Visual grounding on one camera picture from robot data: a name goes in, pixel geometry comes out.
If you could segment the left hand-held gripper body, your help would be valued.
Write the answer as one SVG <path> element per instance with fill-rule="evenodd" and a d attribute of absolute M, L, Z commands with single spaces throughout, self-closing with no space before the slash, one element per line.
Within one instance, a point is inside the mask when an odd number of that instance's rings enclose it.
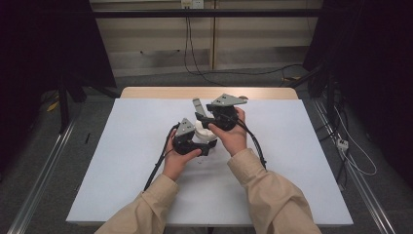
<path fill-rule="evenodd" d="M 181 155 L 185 155 L 195 149 L 202 149 L 201 143 L 193 141 L 195 126 L 187 119 L 183 118 L 179 123 L 172 140 L 174 150 Z"/>

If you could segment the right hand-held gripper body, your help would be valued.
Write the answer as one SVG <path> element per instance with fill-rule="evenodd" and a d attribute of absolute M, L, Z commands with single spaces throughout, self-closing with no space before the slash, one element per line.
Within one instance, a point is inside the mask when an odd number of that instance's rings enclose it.
<path fill-rule="evenodd" d="M 206 109 L 214 116 L 213 124 L 224 131 L 232 130 L 238 119 L 238 112 L 235 105 L 247 103 L 246 99 L 223 94 L 212 103 L 206 106 Z"/>

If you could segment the person's left hand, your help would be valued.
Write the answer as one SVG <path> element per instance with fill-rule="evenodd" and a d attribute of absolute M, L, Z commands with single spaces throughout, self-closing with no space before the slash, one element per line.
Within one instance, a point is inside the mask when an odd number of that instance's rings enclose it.
<path fill-rule="evenodd" d="M 198 157 L 201 153 L 201 149 L 195 149 L 187 154 L 178 154 L 172 145 L 174 139 L 175 130 L 170 134 L 165 154 L 165 165 L 163 168 L 163 175 L 167 176 L 173 181 L 177 181 L 185 169 L 186 164 L 192 159 Z"/>

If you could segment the person's right hand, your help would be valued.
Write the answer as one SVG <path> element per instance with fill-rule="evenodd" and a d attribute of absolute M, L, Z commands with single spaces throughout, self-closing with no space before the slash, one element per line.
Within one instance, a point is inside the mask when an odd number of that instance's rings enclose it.
<path fill-rule="evenodd" d="M 247 149 L 246 131 L 241 126 L 237 125 L 230 131 L 223 131 L 212 123 L 210 123 L 208 127 L 221 139 L 224 147 L 231 156 L 235 156 L 242 150 Z"/>

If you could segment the wooden table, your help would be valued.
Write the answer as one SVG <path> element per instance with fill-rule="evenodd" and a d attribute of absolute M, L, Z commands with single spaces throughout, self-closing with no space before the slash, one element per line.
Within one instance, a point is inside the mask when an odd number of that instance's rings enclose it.
<path fill-rule="evenodd" d="M 291 88 L 126 87 L 121 98 L 218 98 L 222 94 L 248 99 L 298 99 Z"/>

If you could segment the white table cover sheet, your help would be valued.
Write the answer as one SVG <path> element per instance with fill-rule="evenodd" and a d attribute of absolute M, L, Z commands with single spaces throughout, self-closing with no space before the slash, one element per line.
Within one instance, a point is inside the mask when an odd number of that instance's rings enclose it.
<path fill-rule="evenodd" d="M 299 99 L 250 100 L 246 124 L 261 146 L 268 170 L 304 193 L 319 226 L 353 220 Z M 80 190 L 68 214 L 77 224 L 100 224 L 144 188 L 169 129 L 192 119 L 190 99 L 119 98 L 115 101 Z M 189 162 L 170 207 L 169 226 L 249 226 L 244 189 L 230 171 L 229 155 L 217 144 Z"/>

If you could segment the black metal stand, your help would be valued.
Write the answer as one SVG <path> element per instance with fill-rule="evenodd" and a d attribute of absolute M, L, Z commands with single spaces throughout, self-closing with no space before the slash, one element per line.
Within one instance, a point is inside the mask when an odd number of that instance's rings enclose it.
<path fill-rule="evenodd" d="M 62 134 L 69 125 L 68 97 L 70 95 L 75 102 L 84 102 L 87 98 L 81 82 L 69 75 L 62 75 L 58 82 L 58 99 L 60 104 L 60 133 Z"/>
<path fill-rule="evenodd" d="M 306 83 L 311 98 L 320 98 L 326 95 L 326 117 L 330 124 L 334 125 L 336 112 L 334 110 L 334 79 L 326 64 L 317 65 L 306 75 L 293 81 L 288 88 L 295 89 Z"/>

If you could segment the black horizontal bar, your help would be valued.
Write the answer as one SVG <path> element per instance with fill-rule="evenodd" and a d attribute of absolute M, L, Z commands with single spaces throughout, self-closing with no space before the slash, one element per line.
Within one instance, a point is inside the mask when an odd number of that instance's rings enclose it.
<path fill-rule="evenodd" d="M 322 9 L 203 9 L 94 11 L 95 18 L 305 18 L 319 17 Z"/>

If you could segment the black curtain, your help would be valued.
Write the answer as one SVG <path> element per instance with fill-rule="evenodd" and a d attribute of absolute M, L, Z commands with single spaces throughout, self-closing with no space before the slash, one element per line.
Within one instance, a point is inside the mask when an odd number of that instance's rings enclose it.
<path fill-rule="evenodd" d="M 115 87 L 90 0 L 0 0 L 0 171 L 16 158 L 41 95 Z"/>
<path fill-rule="evenodd" d="M 323 63 L 413 188 L 413 0 L 322 0 L 304 66 Z"/>

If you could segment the white wall socket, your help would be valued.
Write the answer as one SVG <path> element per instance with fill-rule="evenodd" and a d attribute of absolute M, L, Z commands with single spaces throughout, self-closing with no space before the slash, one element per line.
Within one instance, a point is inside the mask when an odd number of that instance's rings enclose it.
<path fill-rule="evenodd" d="M 204 0 L 180 0 L 182 9 L 203 9 Z"/>

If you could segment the aluminium floor rail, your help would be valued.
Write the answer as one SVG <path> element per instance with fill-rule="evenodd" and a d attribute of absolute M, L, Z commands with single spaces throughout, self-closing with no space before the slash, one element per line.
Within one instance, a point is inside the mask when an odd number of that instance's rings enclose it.
<path fill-rule="evenodd" d="M 71 120 L 64 131 L 58 135 L 56 143 L 50 152 L 42 171 L 37 176 L 34 185 L 26 196 L 7 234 L 25 234 L 46 187 L 52 178 L 59 158 L 73 132 L 76 120 Z"/>
<path fill-rule="evenodd" d="M 336 107 L 334 110 L 336 112 L 336 116 L 339 119 L 339 124 L 342 127 L 344 134 L 341 135 L 338 130 L 333 131 L 334 127 L 332 124 L 329 123 L 326 117 L 326 107 L 323 103 L 319 100 L 313 101 L 314 107 L 317 110 L 321 121 L 324 124 L 327 132 L 329 133 L 329 137 L 331 138 L 333 144 L 335 145 L 336 150 L 342 160 L 342 164 L 346 168 L 347 175 L 350 176 L 354 182 L 354 185 L 357 188 L 357 191 L 363 200 L 366 208 L 368 209 L 370 216 L 373 218 L 376 226 L 379 229 L 381 234 L 396 234 L 395 229 L 385 212 L 384 208 L 380 204 L 379 200 L 371 190 L 369 184 L 367 183 L 365 176 L 375 176 L 377 174 L 377 167 L 370 156 L 357 144 L 357 142 L 353 139 L 350 135 L 348 128 L 346 127 L 345 121 L 340 115 L 340 112 Z M 355 145 L 368 159 L 368 161 L 372 164 L 374 168 L 373 173 L 368 173 L 362 170 L 358 165 L 355 159 L 353 158 L 352 154 L 350 153 L 350 148 L 347 151 L 343 151 L 338 149 L 336 146 L 336 140 L 338 138 L 342 138 L 346 140 L 346 138 L 350 141 L 351 144 Z"/>

